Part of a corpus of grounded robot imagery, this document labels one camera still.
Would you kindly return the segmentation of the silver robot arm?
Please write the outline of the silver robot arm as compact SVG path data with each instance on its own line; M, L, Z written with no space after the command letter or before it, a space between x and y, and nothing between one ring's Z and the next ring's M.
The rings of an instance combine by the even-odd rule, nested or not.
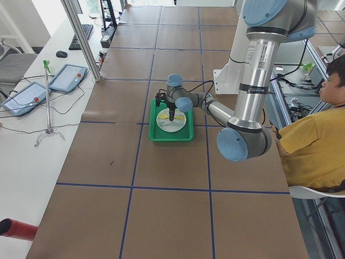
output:
M167 91L156 95L169 115L199 107L224 127L217 146L224 158L244 161L266 153L272 143L259 120L281 43L311 38L316 32L318 1L245 1L242 5L229 62L215 71L214 80L238 92L234 110L211 94L192 93L179 74L167 79Z

